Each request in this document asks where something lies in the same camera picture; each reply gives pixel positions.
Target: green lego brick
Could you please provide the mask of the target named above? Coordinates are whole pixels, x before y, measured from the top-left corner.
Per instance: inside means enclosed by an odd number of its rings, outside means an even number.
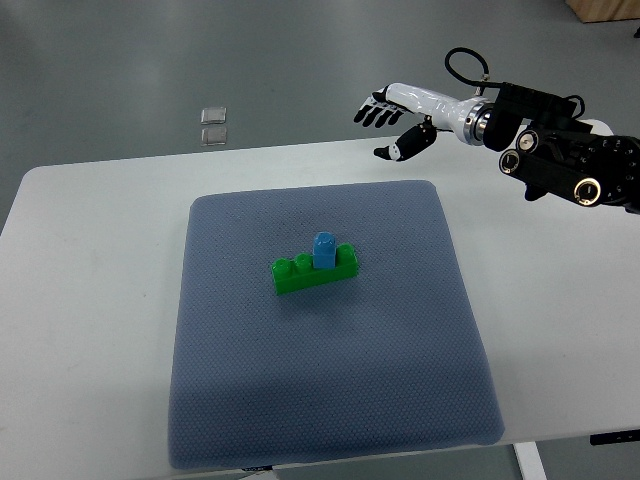
[[[279,258],[271,265],[276,293],[295,292],[358,275],[358,259],[353,245],[342,243],[336,250],[336,267],[313,268],[313,256],[309,253],[296,255],[293,260]]]

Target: toy brick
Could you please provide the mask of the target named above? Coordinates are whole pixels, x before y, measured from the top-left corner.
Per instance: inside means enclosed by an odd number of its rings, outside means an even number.
[[[313,268],[309,253],[296,255],[293,260],[279,258],[271,265],[276,293],[295,292],[358,275],[358,259],[350,243],[342,243],[336,249],[336,265],[332,269]]]
[[[313,268],[335,268],[336,237],[329,232],[320,232],[313,239]]]

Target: white robotic hand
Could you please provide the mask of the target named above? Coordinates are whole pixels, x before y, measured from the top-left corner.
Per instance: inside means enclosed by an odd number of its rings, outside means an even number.
[[[492,106],[480,96],[460,101],[432,90],[393,83],[367,98],[353,121],[362,121],[368,127],[377,118],[375,126],[381,127],[395,124],[406,112],[420,116],[421,124],[404,133],[393,145],[374,151],[381,158],[402,161],[431,145],[438,130],[454,132],[468,145],[482,145]]]

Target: circular connector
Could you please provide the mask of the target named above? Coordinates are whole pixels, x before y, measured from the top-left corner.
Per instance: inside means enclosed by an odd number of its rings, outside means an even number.
[[[533,130],[525,130],[518,137],[517,145],[523,152],[533,152],[538,146],[538,134]]]
[[[576,201],[584,207],[590,207],[596,203],[601,193],[600,183],[595,178],[584,178],[573,189]]]
[[[489,121],[490,112],[493,109],[493,103],[486,99],[479,99],[471,109],[465,115],[464,125],[462,127],[462,134],[464,136],[464,142],[468,145],[479,146],[482,145],[482,137],[484,136],[484,129]]]
[[[520,155],[515,150],[507,150],[500,157],[499,165],[502,173],[509,175],[520,165]]]

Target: blue lego brick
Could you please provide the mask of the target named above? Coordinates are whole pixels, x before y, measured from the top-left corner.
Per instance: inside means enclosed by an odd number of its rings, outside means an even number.
[[[320,232],[313,239],[313,268],[336,267],[336,237]]]

